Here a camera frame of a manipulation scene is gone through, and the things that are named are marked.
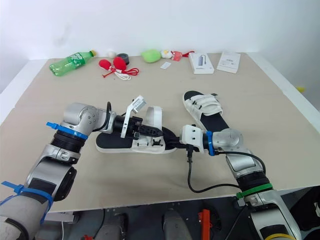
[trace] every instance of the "yellow cable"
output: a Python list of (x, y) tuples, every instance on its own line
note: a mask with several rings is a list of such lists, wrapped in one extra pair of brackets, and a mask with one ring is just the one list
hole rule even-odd
[(288, 234), (284, 234), (284, 233), (275, 233), (272, 234), (270, 236), (268, 236), (266, 239), (264, 240), (271, 240), (271, 239), (275, 239), (275, 238), (287, 238), (287, 239), (291, 239), (291, 240), (296, 240), (293, 236), (290, 236)]

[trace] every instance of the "table edge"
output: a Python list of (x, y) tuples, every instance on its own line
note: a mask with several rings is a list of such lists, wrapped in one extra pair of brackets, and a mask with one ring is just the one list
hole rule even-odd
[(320, 112), (260, 53), (246, 53), (320, 133)]

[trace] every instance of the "green toy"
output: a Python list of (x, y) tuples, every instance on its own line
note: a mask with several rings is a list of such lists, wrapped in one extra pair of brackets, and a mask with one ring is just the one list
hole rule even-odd
[(143, 57), (143, 60), (149, 64), (161, 59), (161, 53), (155, 49), (144, 51), (143, 53), (141, 53), (141, 56)]

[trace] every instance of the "red object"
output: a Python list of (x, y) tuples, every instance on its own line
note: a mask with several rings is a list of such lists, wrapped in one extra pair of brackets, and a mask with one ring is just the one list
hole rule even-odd
[(111, 67), (111, 62), (109, 62), (106, 59), (102, 59), (102, 60), (99, 61), (99, 66), (102, 67), (103, 69), (109, 71), (109, 69)]
[(81, 239), (83, 240), (94, 240), (93, 236), (84, 235)]
[(201, 239), (210, 240), (210, 228), (212, 228), (212, 224), (210, 222), (210, 210), (202, 209), (202, 212), (199, 212), (198, 216), (202, 226)]
[(119, 56), (116, 56), (113, 59), (113, 65), (116, 69), (123, 70), (123, 71), (126, 70), (127, 68), (125, 60), (123, 60), (122, 57), (119, 57)]
[(128, 74), (131, 76), (137, 76), (139, 73), (139, 69), (138, 68), (131, 68), (127, 71), (127, 65), (125, 60), (123, 60), (121, 57), (117, 56), (114, 58), (113, 60), (113, 65), (114, 67), (111, 66), (111, 63), (106, 60), (106, 59), (102, 59), (99, 61), (99, 66), (107, 71), (110, 71), (109, 73), (102, 75), (104, 78), (110, 74), (113, 74), (114, 72), (120, 73), (120, 74)]
[(195, 51), (188, 51), (187, 53), (182, 54), (182, 52), (180, 51), (171, 51), (171, 53), (173, 54), (173, 57), (171, 59), (179, 62), (182, 57), (187, 58), (189, 56), (189, 53), (194, 53), (194, 52)]
[(173, 57), (171, 58), (173, 61), (180, 61), (180, 59), (182, 58), (182, 52), (180, 51), (173, 51), (172, 52)]
[(185, 54), (182, 54), (182, 57), (189, 57), (189, 53), (194, 53), (195, 51), (188, 51), (187, 53)]

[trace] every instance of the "robotic arm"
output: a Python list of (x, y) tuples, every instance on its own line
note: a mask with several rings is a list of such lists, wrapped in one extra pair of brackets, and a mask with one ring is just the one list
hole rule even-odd
[(43, 223), (53, 202), (67, 197), (77, 171), (73, 167), (80, 158), (80, 150), (92, 132), (121, 133), (121, 137), (138, 139), (145, 136), (159, 137), (163, 132), (155, 127), (142, 125), (142, 118), (130, 117), (146, 102), (142, 96), (132, 101), (126, 116), (117, 115), (108, 102), (106, 109), (82, 103), (69, 105), (60, 124), (47, 123), (57, 130), (50, 144), (44, 147), (32, 167), (24, 185), (3, 182), (17, 195), (0, 202), (0, 239), (32, 240)]
[(203, 134), (201, 129), (185, 125), (181, 142), (196, 147), (199, 152), (207, 149), (211, 156), (226, 154), (226, 162), (249, 208), (250, 225), (261, 240), (301, 240), (300, 229), (290, 214), (278, 191), (266, 177), (262, 160), (244, 147), (243, 135), (231, 128)]

